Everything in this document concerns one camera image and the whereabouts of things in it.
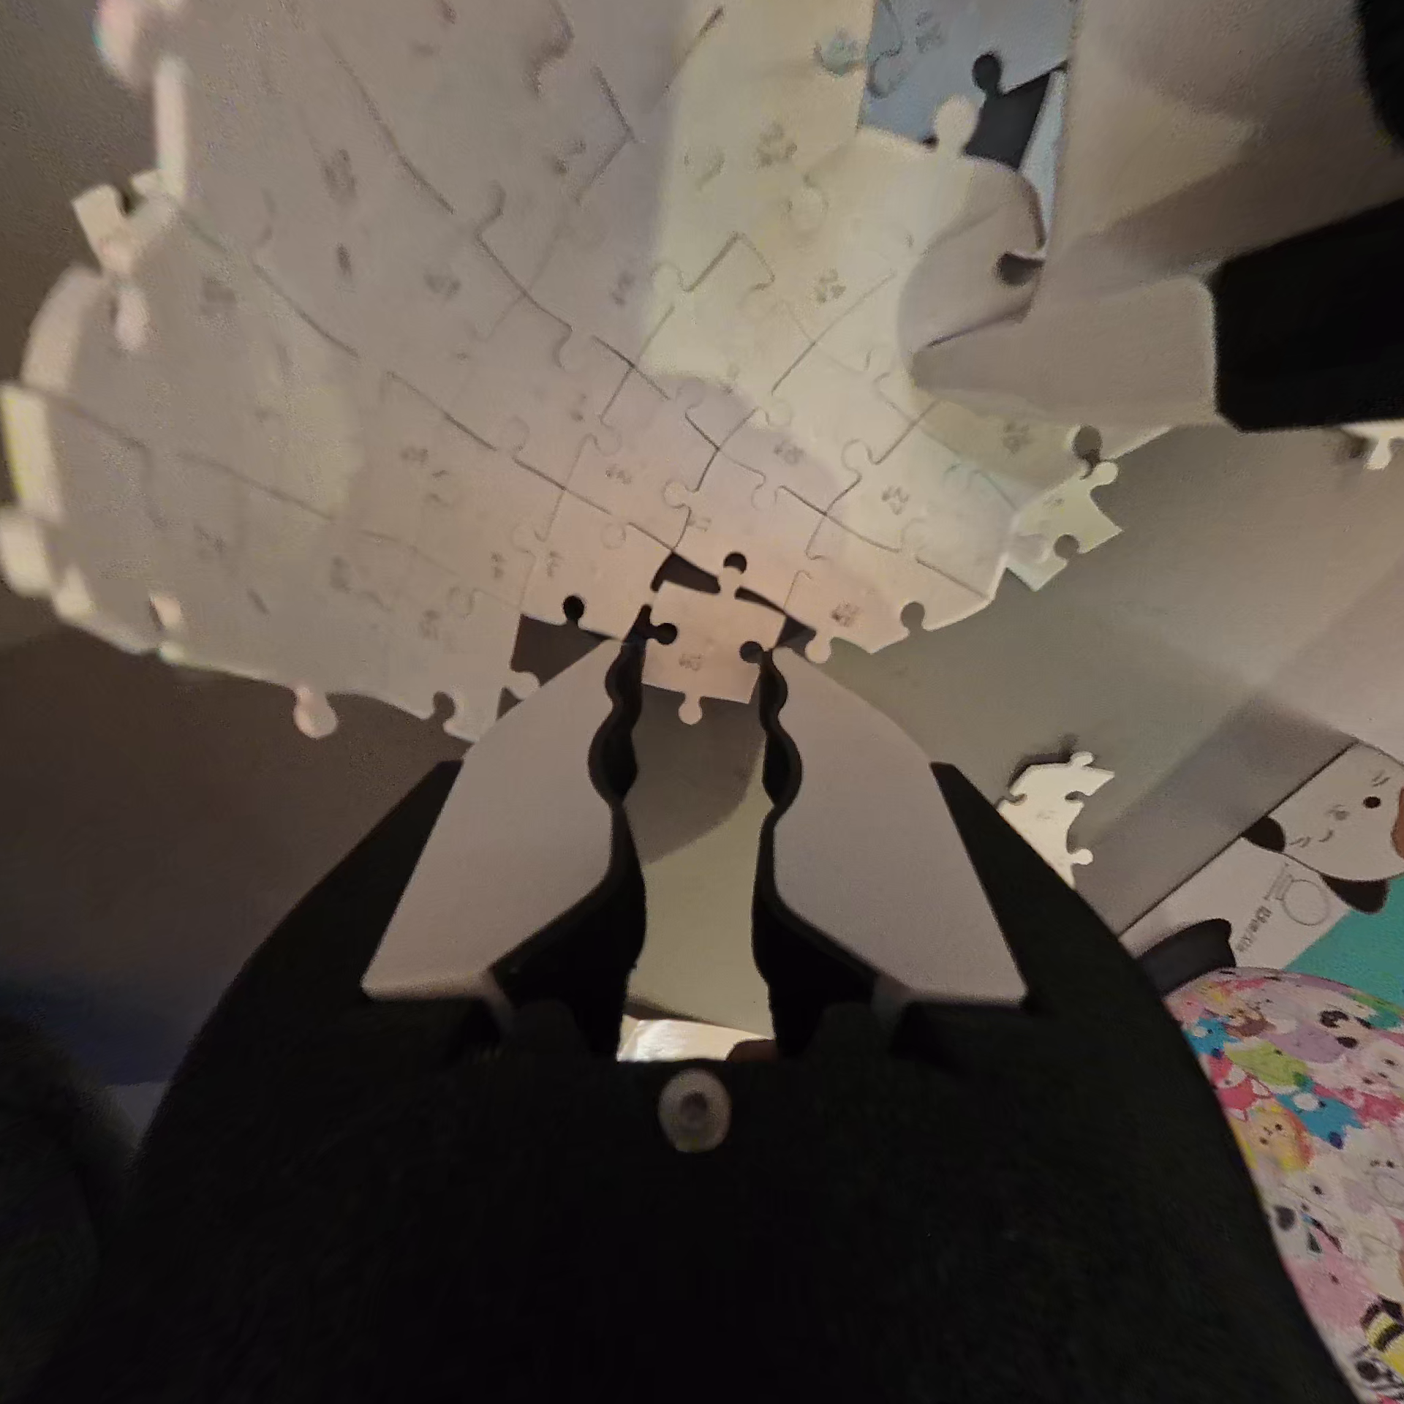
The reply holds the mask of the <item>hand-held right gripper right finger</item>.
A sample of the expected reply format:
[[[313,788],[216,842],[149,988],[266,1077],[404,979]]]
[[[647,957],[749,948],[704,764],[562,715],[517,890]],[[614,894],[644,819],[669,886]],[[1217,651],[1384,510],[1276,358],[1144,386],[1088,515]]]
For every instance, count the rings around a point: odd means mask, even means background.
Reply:
[[[801,654],[767,654],[751,955],[776,1044],[825,1010],[1018,1010],[1023,979],[923,749]]]

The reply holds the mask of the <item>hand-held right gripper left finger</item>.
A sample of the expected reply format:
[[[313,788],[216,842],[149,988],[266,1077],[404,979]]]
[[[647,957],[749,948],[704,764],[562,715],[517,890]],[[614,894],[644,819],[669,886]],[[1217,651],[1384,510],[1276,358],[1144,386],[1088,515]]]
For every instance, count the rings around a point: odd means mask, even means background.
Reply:
[[[602,643],[465,752],[363,973],[379,1013],[468,1008],[505,1035],[549,1002],[619,1056],[647,927],[639,708],[641,646]]]

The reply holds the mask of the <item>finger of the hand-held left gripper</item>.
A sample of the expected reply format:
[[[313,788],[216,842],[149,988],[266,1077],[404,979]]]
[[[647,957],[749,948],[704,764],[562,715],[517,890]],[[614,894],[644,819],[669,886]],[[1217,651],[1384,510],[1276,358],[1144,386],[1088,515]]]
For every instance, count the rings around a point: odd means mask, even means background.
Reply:
[[[1354,3],[1081,3],[1050,264],[1208,264],[1380,204]]]
[[[1063,425],[1217,422],[1202,280],[1059,292],[1033,186],[1002,165],[960,172],[956,213],[909,272],[909,374],[923,391]]]

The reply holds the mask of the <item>white puzzle piece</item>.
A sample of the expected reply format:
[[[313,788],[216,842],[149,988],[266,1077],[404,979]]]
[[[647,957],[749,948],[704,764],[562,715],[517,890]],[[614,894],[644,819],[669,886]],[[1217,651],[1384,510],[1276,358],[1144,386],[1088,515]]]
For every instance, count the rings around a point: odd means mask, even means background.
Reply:
[[[1072,829],[1085,800],[1112,777],[1114,770],[1100,769],[1090,752],[1073,752],[1064,761],[1028,764],[1009,780],[995,811],[1064,886],[1073,886],[1078,869],[1088,867],[1092,854],[1072,842]]]
[[[664,582],[650,607],[656,637],[644,646],[641,682],[675,691],[677,719],[694,725],[704,702],[744,705],[758,678],[758,656],[781,640],[784,616],[739,596],[744,570],[722,566],[716,590]]]

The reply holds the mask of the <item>white puzzle ball shell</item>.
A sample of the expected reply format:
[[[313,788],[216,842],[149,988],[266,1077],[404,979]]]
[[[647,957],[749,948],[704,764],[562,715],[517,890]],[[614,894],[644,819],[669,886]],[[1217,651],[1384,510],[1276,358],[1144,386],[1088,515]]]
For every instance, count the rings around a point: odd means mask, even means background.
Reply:
[[[155,167],[2,386],[2,582],[112,646],[496,719],[664,582],[879,651],[985,608],[1077,426],[916,389],[898,300],[1072,3],[97,3]]]

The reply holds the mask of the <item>pile of white puzzle pieces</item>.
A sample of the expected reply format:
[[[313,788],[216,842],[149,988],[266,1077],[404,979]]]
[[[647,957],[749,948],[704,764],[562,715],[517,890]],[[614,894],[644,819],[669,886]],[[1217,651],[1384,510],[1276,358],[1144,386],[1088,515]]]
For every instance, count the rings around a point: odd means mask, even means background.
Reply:
[[[1095,500],[1098,489],[1112,485],[1119,459],[1165,436],[1167,426],[1129,430],[1100,442],[1095,454],[1067,479],[1033,496],[1014,518],[1008,570],[1028,590],[1042,590],[1064,570],[1057,541],[1069,540],[1081,557],[1114,540],[1122,528]]]

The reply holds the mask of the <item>teal puzzle ball box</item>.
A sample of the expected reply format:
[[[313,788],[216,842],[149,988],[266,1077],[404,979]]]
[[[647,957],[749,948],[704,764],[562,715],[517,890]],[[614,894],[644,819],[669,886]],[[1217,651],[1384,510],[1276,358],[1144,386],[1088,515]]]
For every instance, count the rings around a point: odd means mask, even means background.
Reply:
[[[1349,1388],[1402,1402],[1402,761],[1342,749],[1122,943],[1208,1077]]]

